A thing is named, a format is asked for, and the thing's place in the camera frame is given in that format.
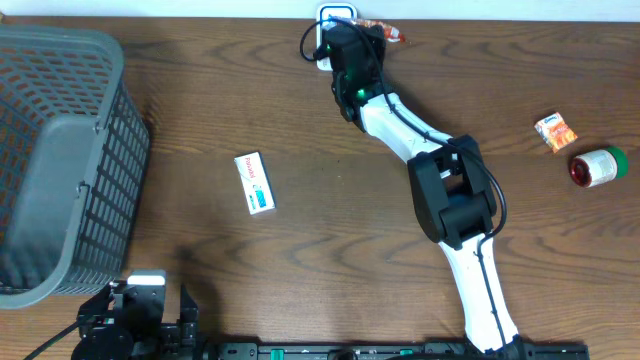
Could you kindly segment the orange small carton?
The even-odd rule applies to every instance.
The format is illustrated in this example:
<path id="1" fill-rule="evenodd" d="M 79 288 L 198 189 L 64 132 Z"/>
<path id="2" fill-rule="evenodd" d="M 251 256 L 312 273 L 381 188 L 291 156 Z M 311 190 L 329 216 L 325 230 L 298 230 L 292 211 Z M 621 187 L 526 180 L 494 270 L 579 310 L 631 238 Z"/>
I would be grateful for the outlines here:
<path id="1" fill-rule="evenodd" d="M 553 153 L 559 152 L 578 139 L 578 135 L 568 126 L 559 112 L 537 121 L 534 128 Z"/>

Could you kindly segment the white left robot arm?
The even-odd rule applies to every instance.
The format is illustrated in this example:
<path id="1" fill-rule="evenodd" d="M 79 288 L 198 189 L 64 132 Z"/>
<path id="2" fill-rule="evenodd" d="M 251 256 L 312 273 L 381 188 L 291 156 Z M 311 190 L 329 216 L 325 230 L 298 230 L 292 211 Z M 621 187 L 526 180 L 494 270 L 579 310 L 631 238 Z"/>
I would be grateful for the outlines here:
<path id="1" fill-rule="evenodd" d="M 78 311 L 81 341 L 74 359 L 211 359 L 198 334 L 198 307 L 181 291 L 180 317 L 163 321 L 166 286 L 132 280 L 106 285 Z"/>

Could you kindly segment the white blue medicine box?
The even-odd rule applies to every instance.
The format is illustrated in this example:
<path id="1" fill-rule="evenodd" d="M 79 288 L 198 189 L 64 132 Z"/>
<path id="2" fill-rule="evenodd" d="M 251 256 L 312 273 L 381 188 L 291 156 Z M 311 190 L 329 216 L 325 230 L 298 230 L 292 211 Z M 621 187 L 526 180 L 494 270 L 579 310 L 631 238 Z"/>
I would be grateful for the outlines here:
<path id="1" fill-rule="evenodd" d="M 240 175 L 249 214 L 256 215 L 276 208 L 272 188 L 262 156 L 253 152 L 234 159 Z"/>

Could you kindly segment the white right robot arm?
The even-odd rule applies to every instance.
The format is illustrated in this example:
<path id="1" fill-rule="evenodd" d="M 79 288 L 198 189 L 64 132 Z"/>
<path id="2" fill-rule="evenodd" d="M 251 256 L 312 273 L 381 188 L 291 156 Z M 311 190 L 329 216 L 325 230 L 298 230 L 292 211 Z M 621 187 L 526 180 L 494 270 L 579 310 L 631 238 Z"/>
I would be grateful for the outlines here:
<path id="1" fill-rule="evenodd" d="M 381 26 L 333 18 L 313 57 L 329 60 L 343 117 L 405 163 L 417 221 L 451 267 L 467 339 L 484 355 L 503 356 L 518 336 L 493 259 L 504 193 L 471 136 L 440 132 L 402 103 L 384 77 L 385 50 Z"/>

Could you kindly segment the white jar green lid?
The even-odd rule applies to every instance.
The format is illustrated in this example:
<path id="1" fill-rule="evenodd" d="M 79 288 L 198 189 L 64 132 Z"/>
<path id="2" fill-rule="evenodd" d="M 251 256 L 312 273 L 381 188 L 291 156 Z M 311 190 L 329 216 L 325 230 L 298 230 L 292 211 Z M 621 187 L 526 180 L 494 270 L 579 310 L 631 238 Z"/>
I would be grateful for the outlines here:
<path id="1" fill-rule="evenodd" d="M 580 187 L 590 188 L 625 177 L 629 171 L 627 155 L 610 146 L 574 157 L 569 166 L 572 180 Z"/>

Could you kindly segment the red chocolate bar wrapper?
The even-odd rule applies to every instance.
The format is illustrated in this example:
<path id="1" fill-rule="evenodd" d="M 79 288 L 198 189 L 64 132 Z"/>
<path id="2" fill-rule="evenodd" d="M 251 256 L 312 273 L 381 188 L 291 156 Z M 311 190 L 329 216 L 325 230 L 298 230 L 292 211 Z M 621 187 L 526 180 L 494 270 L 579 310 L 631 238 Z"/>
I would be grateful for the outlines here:
<path id="1" fill-rule="evenodd" d="M 406 37 L 399 31 L 398 28 L 383 21 L 346 17 L 339 17 L 339 20 L 346 21 L 347 23 L 352 25 L 362 26 L 370 29 L 379 27 L 383 30 L 384 38 L 390 43 L 404 43 L 406 41 Z"/>

